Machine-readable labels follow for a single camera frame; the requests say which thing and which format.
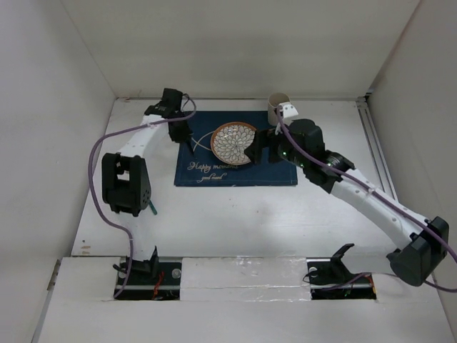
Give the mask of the floral ceramic plate orange rim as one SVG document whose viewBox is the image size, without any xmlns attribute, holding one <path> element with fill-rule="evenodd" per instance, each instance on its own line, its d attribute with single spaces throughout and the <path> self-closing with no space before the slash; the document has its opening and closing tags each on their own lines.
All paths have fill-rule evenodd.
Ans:
<svg viewBox="0 0 457 343">
<path fill-rule="evenodd" d="M 256 128 L 240 121 L 221 125 L 211 135 L 211 150 L 223 163 L 241 166 L 251 160 L 244 151 L 253 142 Z"/>
</svg>

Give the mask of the black table knife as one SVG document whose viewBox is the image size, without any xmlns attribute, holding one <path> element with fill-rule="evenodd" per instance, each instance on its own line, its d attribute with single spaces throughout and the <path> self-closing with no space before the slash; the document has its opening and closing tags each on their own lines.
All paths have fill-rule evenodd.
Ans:
<svg viewBox="0 0 457 343">
<path fill-rule="evenodd" d="M 187 146 L 187 148 L 189 150 L 189 153 L 191 154 L 191 156 L 194 156 L 194 148 L 193 148 L 192 143 L 191 143 L 192 142 L 192 136 L 188 136 L 186 138 L 185 142 L 186 142 L 186 146 Z"/>
</svg>

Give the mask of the beige paper cup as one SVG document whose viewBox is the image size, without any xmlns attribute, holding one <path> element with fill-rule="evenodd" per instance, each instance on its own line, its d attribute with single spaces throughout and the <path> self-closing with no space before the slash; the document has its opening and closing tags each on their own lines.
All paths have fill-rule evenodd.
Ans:
<svg viewBox="0 0 457 343">
<path fill-rule="evenodd" d="M 278 124 L 276 109 L 277 106 L 284 102 L 290 102 L 290 98 L 287 94 L 284 93 L 273 93 L 268 98 L 268 122 L 271 126 L 276 126 Z"/>
</svg>

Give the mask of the blue cloth placemat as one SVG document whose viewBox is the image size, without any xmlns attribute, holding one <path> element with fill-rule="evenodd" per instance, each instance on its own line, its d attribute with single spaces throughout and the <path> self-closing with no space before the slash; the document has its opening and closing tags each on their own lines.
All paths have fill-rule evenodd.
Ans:
<svg viewBox="0 0 457 343">
<path fill-rule="evenodd" d="M 191 145 L 179 147 L 174 185 L 177 187 L 253 187 L 295 186 L 297 168 L 281 161 L 268 163 L 264 150 L 262 162 L 243 166 L 219 160 L 211 150 L 211 136 L 229 122 L 243 122 L 256 129 L 270 129 L 266 111 L 198 111 L 189 126 L 193 132 Z"/>
</svg>

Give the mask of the fork with teal handle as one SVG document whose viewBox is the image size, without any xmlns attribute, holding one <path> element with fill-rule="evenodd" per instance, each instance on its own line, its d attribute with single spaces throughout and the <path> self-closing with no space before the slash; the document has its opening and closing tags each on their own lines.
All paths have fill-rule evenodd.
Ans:
<svg viewBox="0 0 457 343">
<path fill-rule="evenodd" d="M 151 200 L 149 201 L 149 207 L 151 208 L 153 214 L 156 216 L 158 214 L 158 212 L 157 212 L 156 207 L 154 206 L 154 204 L 152 203 Z"/>
</svg>

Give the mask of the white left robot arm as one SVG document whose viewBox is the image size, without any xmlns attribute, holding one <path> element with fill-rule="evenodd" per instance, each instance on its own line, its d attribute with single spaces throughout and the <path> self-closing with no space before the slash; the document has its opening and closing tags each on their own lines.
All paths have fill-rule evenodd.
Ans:
<svg viewBox="0 0 457 343">
<path fill-rule="evenodd" d="M 192 131 L 188 115 L 182 110 L 183 98 L 190 100 L 181 91 L 165 88 L 161 100 L 144 112 L 141 128 L 116 153 L 106 153 L 101 160 L 102 199 L 119 224 L 130 231 L 134 248 L 126 263 L 132 263 L 131 271 L 147 284 L 159 276 L 159 262 L 151 229 L 140 218 L 151 201 L 146 160 L 165 136 L 192 150 Z"/>
</svg>

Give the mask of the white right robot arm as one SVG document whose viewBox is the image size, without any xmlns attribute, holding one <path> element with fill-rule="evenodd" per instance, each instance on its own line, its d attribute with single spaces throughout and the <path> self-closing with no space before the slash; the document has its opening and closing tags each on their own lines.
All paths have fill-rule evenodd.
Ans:
<svg viewBox="0 0 457 343">
<path fill-rule="evenodd" d="M 351 205 L 381 229 L 396 245 L 387 258 L 403 282 L 421 286 L 446 257 L 448 223 L 412 212 L 377 189 L 353 162 L 326 149 L 321 128 L 310 119 L 256 132 L 244 153 L 260 164 L 264 149 L 270 163 L 294 164 L 312 184 Z"/>
</svg>

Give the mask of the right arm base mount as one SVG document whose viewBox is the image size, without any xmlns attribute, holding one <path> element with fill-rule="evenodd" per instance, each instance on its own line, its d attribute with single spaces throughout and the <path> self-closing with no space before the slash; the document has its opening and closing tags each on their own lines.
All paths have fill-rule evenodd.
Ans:
<svg viewBox="0 0 457 343">
<path fill-rule="evenodd" d="M 371 273 L 353 274 L 342 261 L 353 246 L 345 244 L 331 257 L 306 259 L 302 282 L 310 286 L 312 300 L 377 299 Z"/>
</svg>

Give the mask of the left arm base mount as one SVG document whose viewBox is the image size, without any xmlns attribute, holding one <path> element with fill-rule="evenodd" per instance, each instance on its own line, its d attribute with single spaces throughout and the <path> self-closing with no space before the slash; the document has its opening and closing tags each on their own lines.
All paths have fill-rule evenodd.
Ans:
<svg viewBox="0 0 457 343">
<path fill-rule="evenodd" d="M 119 296 L 115 297 L 115 300 L 180 300 L 181 276 L 181 259 L 158 258 L 158 271 L 154 276 L 132 272 L 126 287 Z"/>
</svg>

